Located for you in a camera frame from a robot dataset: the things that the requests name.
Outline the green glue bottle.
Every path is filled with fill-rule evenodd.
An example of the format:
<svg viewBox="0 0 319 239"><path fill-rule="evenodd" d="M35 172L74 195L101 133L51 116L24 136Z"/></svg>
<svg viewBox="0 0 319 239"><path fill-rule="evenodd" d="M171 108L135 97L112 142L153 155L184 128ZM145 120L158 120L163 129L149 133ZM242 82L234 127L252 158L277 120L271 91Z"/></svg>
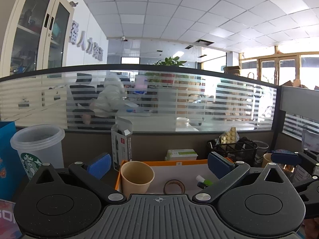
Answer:
<svg viewBox="0 0 319 239"><path fill-rule="evenodd" d="M197 181L197 186L201 189L205 189L213 185L213 183L210 180L205 179L204 177L200 175L196 176L196 181Z"/></svg>

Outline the brown paper cup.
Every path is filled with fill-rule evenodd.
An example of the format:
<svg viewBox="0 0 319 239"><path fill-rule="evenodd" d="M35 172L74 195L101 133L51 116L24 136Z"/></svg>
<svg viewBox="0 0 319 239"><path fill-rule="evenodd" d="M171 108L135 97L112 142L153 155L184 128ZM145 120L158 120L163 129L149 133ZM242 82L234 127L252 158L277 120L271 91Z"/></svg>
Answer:
<svg viewBox="0 0 319 239"><path fill-rule="evenodd" d="M154 170L144 162L129 161L120 169L122 192L129 198L131 194L145 194L155 178Z"/></svg>
<svg viewBox="0 0 319 239"><path fill-rule="evenodd" d="M264 168L268 163L272 162L271 155L271 153L265 153L263 155L262 168Z"/></svg>

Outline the brown tape roll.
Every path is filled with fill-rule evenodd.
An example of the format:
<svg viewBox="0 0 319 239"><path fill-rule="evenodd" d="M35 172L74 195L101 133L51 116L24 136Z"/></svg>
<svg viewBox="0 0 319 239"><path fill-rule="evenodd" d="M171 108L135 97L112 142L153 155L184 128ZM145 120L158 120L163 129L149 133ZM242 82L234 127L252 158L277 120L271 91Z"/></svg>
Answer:
<svg viewBox="0 0 319 239"><path fill-rule="evenodd" d="M185 185L180 180L169 180L163 187L163 193L165 195L184 194Z"/></svg>

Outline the black mesh desk organizer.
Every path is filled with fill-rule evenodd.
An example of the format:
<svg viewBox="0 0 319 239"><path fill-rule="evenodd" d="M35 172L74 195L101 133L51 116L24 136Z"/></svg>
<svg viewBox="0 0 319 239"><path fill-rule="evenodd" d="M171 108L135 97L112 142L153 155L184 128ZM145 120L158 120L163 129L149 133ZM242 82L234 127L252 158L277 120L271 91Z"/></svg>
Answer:
<svg viewBox="0 0 319 239"><path fill-rule="evenodd" d="M221 144L217 140L207 141L206 158L210 153L215 152L224 158L229 158L232 162L244 161L251 167L254 165L258 149L258 145L255 142L246 137L240 138L238 142L230 144Z"/></svg>

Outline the blister pill pack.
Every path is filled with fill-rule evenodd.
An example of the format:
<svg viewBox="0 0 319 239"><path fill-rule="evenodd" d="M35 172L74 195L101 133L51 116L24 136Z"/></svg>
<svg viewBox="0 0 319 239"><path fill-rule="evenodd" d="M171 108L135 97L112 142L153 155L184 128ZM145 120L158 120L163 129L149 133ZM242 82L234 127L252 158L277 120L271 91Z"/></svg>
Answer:
<svg viewBox="0 0 319 239"><path fill-rule="evenodd" d="M231 127L230 130L225 131L219 137L220 144L234 144L238 142L239 135L236 131L236 127Z"/></svg>

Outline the stack of green-white boxes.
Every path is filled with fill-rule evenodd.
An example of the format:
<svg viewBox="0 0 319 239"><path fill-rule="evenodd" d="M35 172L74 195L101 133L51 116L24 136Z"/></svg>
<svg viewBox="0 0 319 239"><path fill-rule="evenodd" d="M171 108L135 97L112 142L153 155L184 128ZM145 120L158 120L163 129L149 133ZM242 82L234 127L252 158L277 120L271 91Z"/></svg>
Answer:
<svg viewBox="0 0 319 239"><path fill-rule="evenodd" d="M193 149L170 149L167 151L166 161L196 160L198 154Z"/></svg>

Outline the orange cardboard box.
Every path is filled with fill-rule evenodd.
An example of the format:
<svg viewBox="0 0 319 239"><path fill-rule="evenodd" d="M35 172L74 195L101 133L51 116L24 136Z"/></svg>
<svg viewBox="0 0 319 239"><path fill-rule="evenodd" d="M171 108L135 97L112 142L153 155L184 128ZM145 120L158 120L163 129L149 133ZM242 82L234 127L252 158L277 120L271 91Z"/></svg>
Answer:
<svg viewBox="0 0 319 239"><path fill-rule="evenodd" d="M185 194L192 197L201 188L197 186L196 176L200 175L212 183L219 179L209 170L207 160L185 161L149 161L148 164L155 172L155 178L145 194L162 194L165 183L169 180L180 180L185 185ZM119 171L115 189L122 192L122 177Z"/></svg>

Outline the Starbucks translucent plastic cup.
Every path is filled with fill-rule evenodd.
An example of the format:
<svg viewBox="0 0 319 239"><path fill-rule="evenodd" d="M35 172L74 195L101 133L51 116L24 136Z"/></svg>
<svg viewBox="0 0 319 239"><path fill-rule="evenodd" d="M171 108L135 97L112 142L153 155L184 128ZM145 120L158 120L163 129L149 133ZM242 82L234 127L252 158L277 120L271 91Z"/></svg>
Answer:
<svg viewBox="0 0 319 239"><path fill-rule="evenodd" d="M29 179L46 163L52 164L54 168L64 168L64 137L64 129L55 125L26 127L14 134L10 144L17 151Z"/></svg>

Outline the blue paper bag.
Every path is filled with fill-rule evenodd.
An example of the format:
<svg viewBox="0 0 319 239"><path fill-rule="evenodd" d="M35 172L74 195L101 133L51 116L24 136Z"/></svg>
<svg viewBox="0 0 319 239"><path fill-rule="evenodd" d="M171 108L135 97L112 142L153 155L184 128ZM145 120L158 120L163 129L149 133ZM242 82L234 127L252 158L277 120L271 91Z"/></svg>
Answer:
<svg viewBox="0 0 319 239"><path fill-rule="evenodd" d="M1 200L10 201L25 177L25 170L17 151L11 147L10 143L11 138L16 133L15 123L1 121L0 128Z"/></svg>

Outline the person in white jacket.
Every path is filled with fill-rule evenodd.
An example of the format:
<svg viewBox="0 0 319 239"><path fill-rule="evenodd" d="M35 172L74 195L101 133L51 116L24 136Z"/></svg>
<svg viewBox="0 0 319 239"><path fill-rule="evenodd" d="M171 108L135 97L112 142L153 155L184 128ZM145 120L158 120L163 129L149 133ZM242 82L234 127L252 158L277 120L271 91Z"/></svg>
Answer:
<svg viewBox="0 0 319 239"><path fill-rule="evenodd" d="M116 74L109 74L104 79L103 90L91 103L88 113L82 115L86 125L98 124L113 125L115 114L125 106L127 91L124 84Z"/></svg>

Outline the colourful AGON desk mat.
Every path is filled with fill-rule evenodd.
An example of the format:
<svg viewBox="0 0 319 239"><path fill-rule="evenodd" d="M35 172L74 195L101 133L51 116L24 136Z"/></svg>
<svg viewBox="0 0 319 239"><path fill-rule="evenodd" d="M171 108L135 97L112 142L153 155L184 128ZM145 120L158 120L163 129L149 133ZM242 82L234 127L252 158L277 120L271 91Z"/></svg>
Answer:
<svg viewBox="0 0 319 239"><path fill-rule="evenodd" d="M22 233L14 217L14 202L0 201L0 239L18 239Z"/></svg>

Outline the frosted glass partition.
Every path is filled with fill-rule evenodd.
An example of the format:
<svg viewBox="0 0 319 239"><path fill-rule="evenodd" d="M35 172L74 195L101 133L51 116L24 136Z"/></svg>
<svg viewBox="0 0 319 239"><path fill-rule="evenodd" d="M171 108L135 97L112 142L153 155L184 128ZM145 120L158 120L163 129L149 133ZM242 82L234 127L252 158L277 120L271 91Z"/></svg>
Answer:
<svg viewBox="0 0 319 239"><path fill-rule="evenodd" d="M58 125L69 131L108 132L82 115L109 74L127 91L116 117L138 133L270 131L281 89L273 84L204 70L151 65L84 65L1 78L1 120L19 127Z"/></svg>

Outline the green potted plant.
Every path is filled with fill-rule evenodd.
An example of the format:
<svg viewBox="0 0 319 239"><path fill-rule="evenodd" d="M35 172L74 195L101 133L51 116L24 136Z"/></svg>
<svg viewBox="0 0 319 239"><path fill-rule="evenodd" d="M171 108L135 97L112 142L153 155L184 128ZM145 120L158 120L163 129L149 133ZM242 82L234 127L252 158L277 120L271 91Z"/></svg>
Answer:
<svg viewBox="0 0 319 239"><path fill-rule="evenodd" d="M155 65L159 66L183 66L187 61L180 61L179 56L176 57L166 57L164 60L159 60Z"/></svg>

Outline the beige glass-door cabinet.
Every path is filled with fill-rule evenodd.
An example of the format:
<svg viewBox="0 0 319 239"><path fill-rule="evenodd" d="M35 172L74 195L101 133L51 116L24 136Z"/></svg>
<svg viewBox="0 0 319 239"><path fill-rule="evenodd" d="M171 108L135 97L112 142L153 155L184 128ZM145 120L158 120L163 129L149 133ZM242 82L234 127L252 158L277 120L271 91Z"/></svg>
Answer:
<svg viewBox="0 0 319 239"><path fill-rule="evenodd" d="M1 77L66 65L68 0L1 0Z"/></svg>

